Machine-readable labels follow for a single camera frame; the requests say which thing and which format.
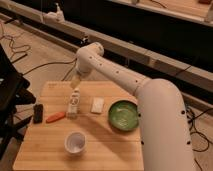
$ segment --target floor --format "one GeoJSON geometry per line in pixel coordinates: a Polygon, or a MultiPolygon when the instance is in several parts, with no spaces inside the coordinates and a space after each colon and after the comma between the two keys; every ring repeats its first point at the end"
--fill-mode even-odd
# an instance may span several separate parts
{"type": "MultiPolygon", "coordinates": [[[[3,25],[4,30],[6,34],[13,35],[13,36],[19,36],[21,37],[15,39],[15,45],[23,45],[23,44],[29,44],[31,46],[31,49],[28,51],[28,56],[17,63],[15,63],[15,67],[18,71],[25,73],[31,68],[38,66],[43,63],[47,62],[55,62],[55,61],[71,61],[75,58],[75,54],[67,49],[64,49],[63,47],[56,45],[52,42],[49,42],[37,35],[37,33],[31,33],[28,32],[21,27],[18,27],[13,24],[7,24],[3,25]]],[[[11,50],[8,47],[9,41],[7,40],[1,40],[1,44],[3,45],[4,49],[6,50],[6,53],[8,56],[11,56],[11,50]]],[[[61,80],[67,71],[72,67],[72,64],[70,65],[49,65],[42,68],[39,68],[25,77],[31,82],[31,86],[29,90],[36,96],[39,97],[39,93],[42,89],[42,86],[46,81],[54,81],[54,80],[61,80]]],[[[67,80],[70,80],[72,77],[72,73],[67,77],[67,80]]],[[[97,73],[93,72],[90,77],[87,78],[88,80],[106,80],[106,78],[97,73]]],[[[18,111],[23,111],[27,109],[25,112],[18,113],[17,115],[20,118],[24,118],[27,115],[31,115],[32,112],[32,106],[18,106],[18,111]]],[[[204,115],[201,119],[197,121],[197,128],[204,133],[211,141],[213,141],[213,118],[204,115]]],[[[193,147],[196,149],[202,149],[206,147],[205,140],[201,139],[199,136],[195,135],[192,137],[193,147]]],[[[1,171],[12,171],[12,165],[15,160],[15,157],[17,155],[17,152],[19,150],[21,142],[18,142],[16,140],[12,140],[9,144],[9,147],[7,148],[7,151],[3,157],[3,159],[0,161],[0,170],[1,171]]],[[[204,153],[197,153],[195,152],[195,157],[197,158],[197,161],[200,163],[200,165],[203,168],[203,171],[212,171],[213,170],[213,146],[211,145],[209,150],[204,153]]]]}

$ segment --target white cup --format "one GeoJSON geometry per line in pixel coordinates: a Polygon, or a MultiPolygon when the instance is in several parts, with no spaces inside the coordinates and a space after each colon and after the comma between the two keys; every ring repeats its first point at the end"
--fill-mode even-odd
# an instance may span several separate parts
{"type": "Polygon", "coordinates": [[[86,145],[86,138],[84,134],[80,132],[72,132],[70,133],[64,142],[64,146],[67,152],[72,155],[80,155],[82,154],[86,145]]]}

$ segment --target chair leg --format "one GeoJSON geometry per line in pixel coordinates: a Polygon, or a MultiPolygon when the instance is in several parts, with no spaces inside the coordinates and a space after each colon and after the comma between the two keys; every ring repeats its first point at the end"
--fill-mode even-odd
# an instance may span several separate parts
{"type": "Polygon", "coordinates": [[[11,136],[10,133],[7,134],[7,135],[3,138],[3,140],[2,140],[2,142],[1,142],[1,144],[0,144],[0,160],[2,159],[3,154],[4,154],[4,152],[6,151],[6,148],[7,148],[8,144],[9,144],[11,138],[12,138],[12,136],[11,136]]]}
{"type": "Polygon", "coordinates": [[[24,139],[24,135],[20,134],[19,132],[13,133],[13,137],[20,141],[23,141],[23,139],[24,139]]]}
{"type": "Polygon", "coordinates": [[[26,126],[30,122],[31,117],[32,116],[30,116],[30,117],[18,122],[17,124],[13,125],[13,129],[17,131],[17,130],[21,129],[22,127],[26,126]]]}

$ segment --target wooden table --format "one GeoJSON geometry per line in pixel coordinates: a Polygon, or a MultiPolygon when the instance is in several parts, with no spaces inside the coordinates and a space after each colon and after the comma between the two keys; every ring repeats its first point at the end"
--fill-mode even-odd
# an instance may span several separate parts
{"type": "Polygon", "coordinates": [[[30,124],[13,165],[14,171],[142,171],[143,160],[139,128],[124,133],[112,128],[107,120],[109,107],[126,99],[136,102],[112,82],[82,82],[81,99],[76,120],[64,118],[46,124],[46,118],[66,111],[72,88],[69,82],[47,82],[41,92],[44,122],[30,124]],[[103,113],[90,113],[94,97],[105,100],[103,113]],[[86,135],[86,151],[82,156],[70,156],[64,149],[68,133],[80,131],[86,135]]]}

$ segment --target green bowl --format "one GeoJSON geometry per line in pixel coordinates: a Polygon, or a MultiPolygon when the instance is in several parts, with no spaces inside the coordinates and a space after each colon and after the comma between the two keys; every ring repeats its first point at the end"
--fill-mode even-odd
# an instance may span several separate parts
{"type": "Polygon", "coordinates": [[[109,109],[109,123],[122,131],[132,131],[138,126],[137,105],[127,100],[117,101],[109,109]]]}

